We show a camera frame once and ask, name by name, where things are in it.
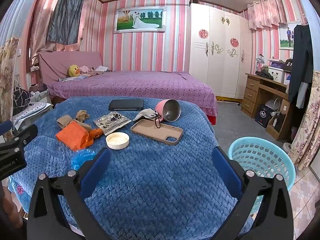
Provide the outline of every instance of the orange plastic bag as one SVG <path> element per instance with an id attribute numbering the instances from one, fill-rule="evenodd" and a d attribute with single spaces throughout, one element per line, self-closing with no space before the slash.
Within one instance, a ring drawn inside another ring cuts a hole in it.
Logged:
<path id="1" fill-rule="evenodd" d="M 58 132 L 56 137 L 73 151 L 93 144 L 93 138 L 89 136 L 89 132 L 74 121 Z"/>

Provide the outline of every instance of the pink bed headboard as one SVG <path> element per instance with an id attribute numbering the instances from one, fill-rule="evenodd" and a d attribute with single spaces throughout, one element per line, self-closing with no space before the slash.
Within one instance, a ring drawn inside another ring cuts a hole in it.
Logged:
<path id="1" fill-rule="evenodd" d="M 100 53 L 89 51 L 42 51 L 38 54 L 38 60 L 43 83 L 47 85 L 59 78 L 66 78 L 71 65 L 87 66 L 90 69 L 102 65 Z"/>

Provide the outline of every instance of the pink striped wallpaper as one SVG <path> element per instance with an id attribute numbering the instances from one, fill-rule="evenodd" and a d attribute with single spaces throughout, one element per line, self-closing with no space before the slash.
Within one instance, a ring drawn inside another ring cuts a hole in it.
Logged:
<path id="1" fill-rule="evenodd" d="M 118 0 L 88 5 L 81 51 L 99 51 L 112 70 L 186 71 L 186 25 L 189 0 Z M 116 9 L 166 6 L 165 33 L 113 34 Z"/>
<path id="2" fill-rule="evenodd" d="M 287 21 L 305 22 L 304 9 L 300 0 L 282 0 Z M 279 27 L 264 27 L 252 31 L 252 68 L 251 73 L 255 72 L 255 58 L 262 54 L 266 59 L 274 57 L 286 61 L 293 57 L 293 50 L 279 49 Z"/>

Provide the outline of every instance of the plastic basket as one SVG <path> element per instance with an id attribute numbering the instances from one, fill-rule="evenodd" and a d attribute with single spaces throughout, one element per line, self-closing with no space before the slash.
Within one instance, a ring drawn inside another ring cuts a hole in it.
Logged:
<path id="1" fill-rule="evenodd" d="M 281 174 L 288 191 L 296 177 L 294 165 L 289 156 L 277 145 L 257 137 L 242 137 L 235 140 L 229 150 L 230 160 L 239 162 L 242 168 L 252 170 L 260 177 L 273 178 Z M 258 196 L 251 213 L 259 210 L 263 196 Z"/>

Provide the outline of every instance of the gray pouch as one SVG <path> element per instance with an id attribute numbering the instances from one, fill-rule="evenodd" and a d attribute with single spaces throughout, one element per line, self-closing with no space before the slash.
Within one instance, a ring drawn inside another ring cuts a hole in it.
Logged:
<path id="1" fill-rule="evenodd" d="M 142 118 L 154 120 L 156 118 L 156 112 L 151 108 L 143 109 L 137 114 L 137 116 L 133 120 L 137 121 Z"/>

